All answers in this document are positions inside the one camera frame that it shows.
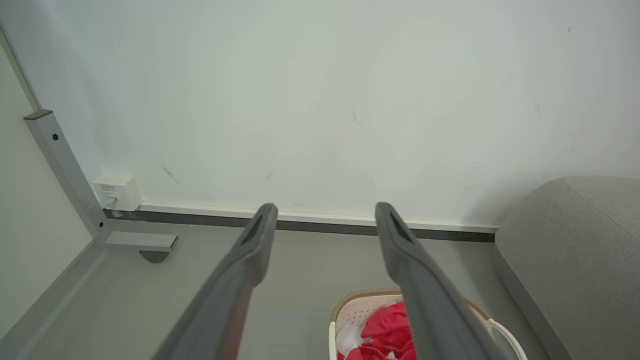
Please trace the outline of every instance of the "gray sofa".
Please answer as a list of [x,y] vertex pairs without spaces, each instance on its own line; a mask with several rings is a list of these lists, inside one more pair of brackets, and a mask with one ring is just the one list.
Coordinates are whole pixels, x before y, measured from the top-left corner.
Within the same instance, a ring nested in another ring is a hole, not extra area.
[[497,269],[551,360],[640,359],[640,180],[550,181],[495,235]]

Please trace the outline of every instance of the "round metal foot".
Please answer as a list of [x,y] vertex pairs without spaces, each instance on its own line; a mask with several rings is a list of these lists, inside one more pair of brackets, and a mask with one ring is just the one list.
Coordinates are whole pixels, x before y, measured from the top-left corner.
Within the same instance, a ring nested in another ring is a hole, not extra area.
[[145,258],[148,262],[158,264],[162,263],[167,256],[169,256],[168,252],[163,251],[143,251],[140,250],[140,255]]

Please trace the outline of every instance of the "black baseboard strip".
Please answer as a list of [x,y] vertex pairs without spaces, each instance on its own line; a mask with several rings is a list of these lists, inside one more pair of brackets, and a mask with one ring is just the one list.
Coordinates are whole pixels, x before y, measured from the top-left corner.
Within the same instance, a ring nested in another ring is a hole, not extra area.
[[[113,211],[104,210],[108,218],[119,220],[164,222],[169,224],[189,224],[189,225],[213,225],[229,227],[245,227],[249,220],[247,218],[212,217],[209,215],[189,215],[156,213],[153,211]],[[353,234],[353,235],[377,235],[374,226],[361,225],[339,225],[339,224],[319,224],[315,222],[278,221],[277,229],[292,231],[312,231],[315,233],[333,234]],[[488,233],[469,233],[466,231],[444,231],[412,229],[418,239],[436,240],[456,240],[474,241],[483,243],[495,242],[495,235]]]

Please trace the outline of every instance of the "gray metal bracket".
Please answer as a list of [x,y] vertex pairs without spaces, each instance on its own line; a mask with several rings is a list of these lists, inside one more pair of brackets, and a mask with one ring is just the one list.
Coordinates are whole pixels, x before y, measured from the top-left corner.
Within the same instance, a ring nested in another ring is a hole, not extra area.
[[161,263],[177,242],[177,235],[113,231],[104,242],[104,246],[135,249],[140,251],[140,255],[150,263]]
[[96,245],[137,250],[152,263],[162,262],[169,255],[177,235],[113,231],[117,220],[104,214],[53,111],[38,110],[24,120]]

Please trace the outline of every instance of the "red clothing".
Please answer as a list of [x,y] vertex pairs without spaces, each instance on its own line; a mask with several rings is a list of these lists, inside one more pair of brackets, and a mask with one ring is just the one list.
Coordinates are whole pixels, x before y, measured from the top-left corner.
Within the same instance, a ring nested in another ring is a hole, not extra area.
[[386,360],[391,351],[398,360],[417,360],[404,302],[378,309],[360,336],[372,341],[353,349],[345,360]]

